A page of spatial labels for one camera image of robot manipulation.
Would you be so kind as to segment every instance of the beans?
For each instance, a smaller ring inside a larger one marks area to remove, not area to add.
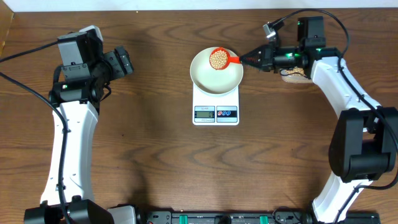
[[[227,54],[223,50],[217,50],[210,55],[210,65],[215,69],[221,69],[226,65]]]

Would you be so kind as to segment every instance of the kitchen scale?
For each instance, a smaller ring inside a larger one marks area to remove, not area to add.
[[[234,126],[239,124],[239,87],[243,66],[231,63],[215,70],[209,57],[216,47],[202,50],[191,64],[193,82],[192,123],[194,125]],[[226,49],[231,56],[235,53]]]

